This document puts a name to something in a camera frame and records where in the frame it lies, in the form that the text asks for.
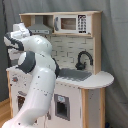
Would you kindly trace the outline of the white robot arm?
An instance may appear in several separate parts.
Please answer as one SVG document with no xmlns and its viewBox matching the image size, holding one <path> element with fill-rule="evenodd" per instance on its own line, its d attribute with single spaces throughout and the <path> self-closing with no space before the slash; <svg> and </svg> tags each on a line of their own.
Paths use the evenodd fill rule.
<svg viewBox="0 0 128 128">
<path fill-rule="evenodd" d="M 35 128 L 35 121 L 49 111 L 59 75 L 59 66 L 51 57 L 52 45 L 45 37 L 33 35 L 23 23 L 14 24 L 4 42 L 9 49 L 21 51 L 17 69 L 31 74 L 32 81 L 22 108 L 1 128 Z"/>
</svg>

